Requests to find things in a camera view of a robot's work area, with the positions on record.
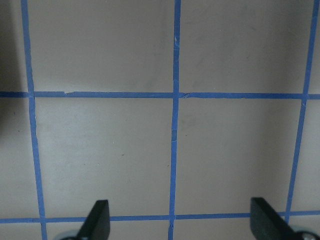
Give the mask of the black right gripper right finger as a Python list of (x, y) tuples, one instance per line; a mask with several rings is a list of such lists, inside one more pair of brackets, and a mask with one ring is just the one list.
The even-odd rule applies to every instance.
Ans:
[(262, 197), (250, 199), (250, 230), (256, 240), (303, 240)]

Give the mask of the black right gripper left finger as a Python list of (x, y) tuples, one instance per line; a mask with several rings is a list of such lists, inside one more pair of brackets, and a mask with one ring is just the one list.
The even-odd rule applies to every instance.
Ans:
[(108, 200), (97, 200), (75, 236), (76, 240), (107, 240), (110, 236)]

